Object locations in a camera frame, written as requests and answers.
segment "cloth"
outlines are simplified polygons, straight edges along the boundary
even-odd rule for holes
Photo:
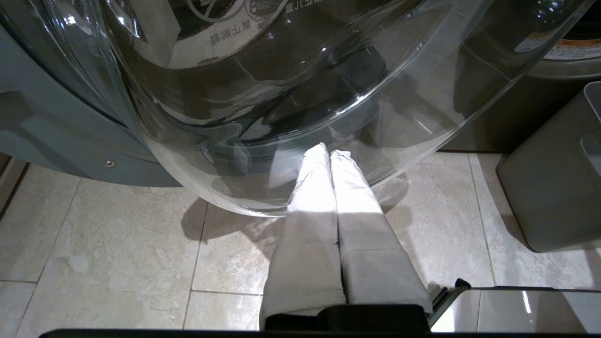
[[[432,301],[350,152],[331,156],[338,209],[340,257],[350,304],[417,304]]]
[[[279,313],[314,316],[345,304],[336,198],[326,146],[305,152],[263,291],[260,327]]]
[[[272,315],[314,316],[346,303],[417,304],[432,312],[427,289],[350,153],[335,150],[329,159],[320,143],[305,152],[288,201],[260,327]]]

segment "warning label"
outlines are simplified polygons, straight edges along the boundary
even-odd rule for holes
[[[547,60],[581,60],[601,57],[601,39],[560,40],[545,55]]]

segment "transparent door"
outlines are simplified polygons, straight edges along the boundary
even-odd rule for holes
[[[303,152],[349,150],[377,186],[431,154],[592,1],[47,1],[118,63],[159,162],[207,201],[284,215]],[[69,34],[55,33],[58,40]],[[86,58],[71,53],[73,62]]]

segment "gray plastic bin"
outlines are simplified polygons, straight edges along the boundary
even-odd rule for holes
[[[598,247],[601,81],[588,84],[497,168],[531,248]]]

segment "beige floor tile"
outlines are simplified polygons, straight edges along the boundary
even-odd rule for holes
[[[192,289],[263,294],[283,220],[209,205]]]
[[[0,281],[0,338],[13,338],[35,289],[33,283]]]
[[[0,221],[0,279],[38,280],[80,180],[29,167]]]
[[[261,296],[192,292],[186,329],[258,330]]]
[[[184,188],[84,179],[17,337],[181,328],[205,211]]]
[[[493,286],[467,154],[432,154],[375,192],[429,289]]]
[[[601,290],[601,250],[535,253],[525,245],[496,175],[500,158],[470,154],[496,284]]]

